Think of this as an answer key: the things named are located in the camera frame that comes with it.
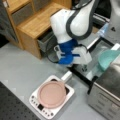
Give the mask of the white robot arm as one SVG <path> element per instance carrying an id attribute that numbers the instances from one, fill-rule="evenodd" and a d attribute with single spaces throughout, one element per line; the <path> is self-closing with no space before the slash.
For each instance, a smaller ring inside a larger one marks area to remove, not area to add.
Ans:
<path id="1" fill-rule="evenodd" d="M 78 41 L 91 34 L 98 3 L 99 0 L 80 1 L 74 8 L 61 9 L 50 16 L 51 28 L 57 38 L 59 64 L 88 64 L 92 60 L 88 49 Z"/>

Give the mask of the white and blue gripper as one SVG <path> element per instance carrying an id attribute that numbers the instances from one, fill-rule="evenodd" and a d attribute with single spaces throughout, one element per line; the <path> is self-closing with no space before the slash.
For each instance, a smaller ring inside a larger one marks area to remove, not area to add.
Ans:
<path id="1" fill-rule="evenodd" d="M 58 44 L 54 47 L 58 57 L 58 63 L 62 65 L 82 64 L 86 65 L 92 61 L 89 50 L 75 39 Z"/>

